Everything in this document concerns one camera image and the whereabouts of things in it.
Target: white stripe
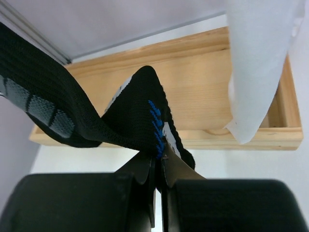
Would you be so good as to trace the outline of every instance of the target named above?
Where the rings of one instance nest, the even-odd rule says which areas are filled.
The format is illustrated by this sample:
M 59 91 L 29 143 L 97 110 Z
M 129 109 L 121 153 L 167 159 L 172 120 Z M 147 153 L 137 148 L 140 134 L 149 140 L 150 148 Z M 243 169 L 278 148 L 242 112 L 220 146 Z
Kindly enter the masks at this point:
M 108 109 L 110 108 L 110 106 L 114 103 L 114 101 L 116 100 L 116 98 L 121 94 L 122 90 L 124 90 L 124 88 L 130 83 L 132 79 L 132 76 L 129 77 L 117 90 L 117 92 L 115 93 L 115 95 L 113 96 L 112 100 L 110 101 L 110 103 L 108 103 L 104 113 L 106 113 L 106 111 L 108 111 Z
M 176 140 L 175 140 L 175 138 L 174 138 L 174 136 L 172 134 L 172 131 L 169 128 L 169 123 L 168 122 L 164 123 L 163 135 L 166 138 L 166 141 L 168 142 L 169 146 L 174 151 L 174 153 L 181 158 L 180 152 L 179 152 L 179 150 L 177 149 L 177 146 L 176 146 Z

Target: gray stripe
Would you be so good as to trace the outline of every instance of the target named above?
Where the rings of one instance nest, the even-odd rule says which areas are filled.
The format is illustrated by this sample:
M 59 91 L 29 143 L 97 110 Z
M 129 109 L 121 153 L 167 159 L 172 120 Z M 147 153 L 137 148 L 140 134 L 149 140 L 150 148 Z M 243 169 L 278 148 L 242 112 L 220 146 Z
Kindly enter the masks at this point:
M 66 113 L 62 110 L 57 110 L 54 121 L 50 127 L 54 132 L 63 138 L 70 138 L 74 131 L 74 123 Z
M 36 95 L 33 95 L 31 98 L 28 108 L 28 112 L 45 125 L 48 125 L 54 110 L 55 105 L 52 102 L 40 98 Z
M 0 75 L 0 92 L 5 95 L 4 77 Z
M 26 111 L 27 99 L 30 95 L 29 91 L 16 84 L 11 79 L 6 82 L 7 99 L 10 100 L 18 108 Z

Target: wooden frame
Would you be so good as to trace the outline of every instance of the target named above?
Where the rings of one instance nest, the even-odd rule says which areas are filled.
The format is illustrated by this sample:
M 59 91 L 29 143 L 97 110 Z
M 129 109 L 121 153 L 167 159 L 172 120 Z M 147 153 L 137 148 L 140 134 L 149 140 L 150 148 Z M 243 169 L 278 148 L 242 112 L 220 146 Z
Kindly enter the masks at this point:
M 239 145 L 227 129 L 222 129 L 232 118 L 227 95 L 232 71 L 227 28 L 70 64 L 66 68 L 102 115 L 119 86 L 143 65 L 151 65 L 156 70 L 186 148 L 295 150 L 303 139 L 288 58 L 274 101 L 255 137 Z M 37 126 L 30 140 L 61 145 Z M 114 147 L 106 143 L 101 146 Z

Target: black knit fabric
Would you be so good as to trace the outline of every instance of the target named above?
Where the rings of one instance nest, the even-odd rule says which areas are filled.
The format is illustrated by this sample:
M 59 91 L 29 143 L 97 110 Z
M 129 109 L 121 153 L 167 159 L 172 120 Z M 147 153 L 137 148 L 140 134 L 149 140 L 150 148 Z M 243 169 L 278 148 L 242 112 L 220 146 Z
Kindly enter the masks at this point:
M 47 135 L 74 147 L 111 143 L 160 157 L 168 122 L 182 159 L 195 167 L 174 127 L 155 70 L 139 69 L 100 117 L 70 73 L 51 57 L 0 24 L 0 93 Z

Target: gray wall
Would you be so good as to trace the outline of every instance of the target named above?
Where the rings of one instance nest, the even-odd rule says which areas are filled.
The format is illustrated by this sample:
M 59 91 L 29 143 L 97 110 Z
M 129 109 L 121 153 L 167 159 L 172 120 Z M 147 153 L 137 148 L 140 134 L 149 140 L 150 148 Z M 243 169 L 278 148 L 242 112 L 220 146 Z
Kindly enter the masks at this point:
M 39 145 L 28 140 L 32 127 L 24 112 L 0 97 L 0 212 L 36 157 Z

